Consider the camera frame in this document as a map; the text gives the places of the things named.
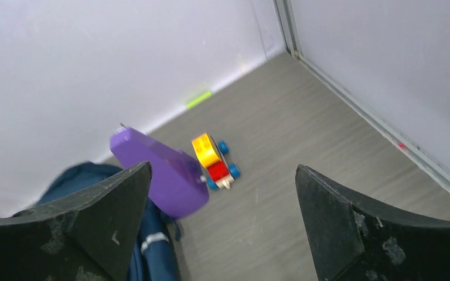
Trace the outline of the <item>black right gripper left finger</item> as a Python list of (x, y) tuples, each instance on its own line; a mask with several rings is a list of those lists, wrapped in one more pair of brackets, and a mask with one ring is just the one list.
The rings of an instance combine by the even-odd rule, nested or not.
[(0, 280), (124, 280), (151, 178), (151, 165), (138, 163), (0, 218)]

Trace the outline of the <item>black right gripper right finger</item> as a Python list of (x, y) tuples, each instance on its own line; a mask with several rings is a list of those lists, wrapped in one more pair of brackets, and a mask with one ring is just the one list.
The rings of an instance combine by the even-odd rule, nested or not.
[(450, 221), (393, 207), (304, 165), (295, 185), (319, 280), (450, 280)]

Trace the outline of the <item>navy blue backpack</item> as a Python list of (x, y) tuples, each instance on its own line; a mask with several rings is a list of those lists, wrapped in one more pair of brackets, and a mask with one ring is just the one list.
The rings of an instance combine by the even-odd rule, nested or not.
[[(84, 162), (71, 166), (47, 188), (36, 203), (42, 205), (99, 183), (122, 168), (109, 164)], [(180, 280), (179, 267), (168, 223), (176, 227), (175, 239), (180, 239), (176, 221), (161, 211), (150, 199), (146, 201), (126, 280)]]

